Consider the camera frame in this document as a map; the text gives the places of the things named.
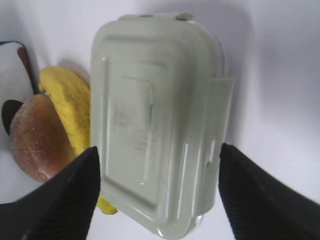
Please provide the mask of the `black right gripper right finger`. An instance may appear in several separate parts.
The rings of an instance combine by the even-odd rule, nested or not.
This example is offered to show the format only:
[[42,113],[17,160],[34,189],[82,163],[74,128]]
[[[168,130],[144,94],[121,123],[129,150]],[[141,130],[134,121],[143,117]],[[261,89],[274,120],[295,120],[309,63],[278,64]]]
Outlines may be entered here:
[[318,240],[320,205],[260,168],[235,146],[220,150],[218,190],[237,240]]

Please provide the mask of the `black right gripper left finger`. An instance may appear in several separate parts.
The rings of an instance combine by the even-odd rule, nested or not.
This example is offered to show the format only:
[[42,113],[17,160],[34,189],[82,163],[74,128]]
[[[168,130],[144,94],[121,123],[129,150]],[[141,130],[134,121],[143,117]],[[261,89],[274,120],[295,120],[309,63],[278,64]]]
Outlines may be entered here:
[[0,206],[2,240],[84,240],[100,194],[98,149],[87,148],[45,184]]

